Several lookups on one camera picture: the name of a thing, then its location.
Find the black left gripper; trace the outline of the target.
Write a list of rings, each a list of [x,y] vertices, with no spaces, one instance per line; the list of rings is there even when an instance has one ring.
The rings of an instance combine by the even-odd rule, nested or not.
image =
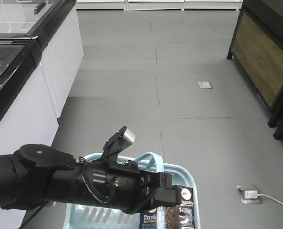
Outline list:
[[[125,164],[98,161],[84,165],[84,205],[114,208],[135,214],[154,207],[181,203],[181,192],[172,188],[172,175],[139,169],[136,162]]]

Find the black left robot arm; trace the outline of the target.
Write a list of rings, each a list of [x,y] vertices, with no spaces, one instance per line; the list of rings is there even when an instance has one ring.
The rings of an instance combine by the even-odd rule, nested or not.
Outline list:
[[[55,201],[135,214],[180,204],[171,174],[117,159],[116,151],[105,150],[100,158],[87,161],[38,144],[0,155],[0,208],[30,210]]]

